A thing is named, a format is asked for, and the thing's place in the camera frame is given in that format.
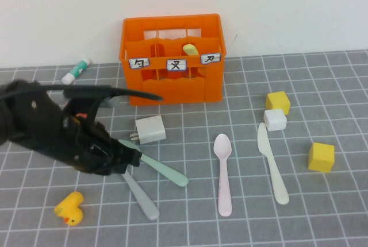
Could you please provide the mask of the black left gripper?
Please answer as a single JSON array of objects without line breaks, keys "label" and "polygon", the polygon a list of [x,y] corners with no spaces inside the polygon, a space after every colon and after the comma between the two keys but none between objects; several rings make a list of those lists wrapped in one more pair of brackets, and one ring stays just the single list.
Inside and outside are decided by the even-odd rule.
[{"label": "black left gripper", "polygon": [[97,109],[61,109],[57,124],[57,161],[96,175],[124,174],[140,166],[141,152],[126,140],[113,140],[95,120]]}]

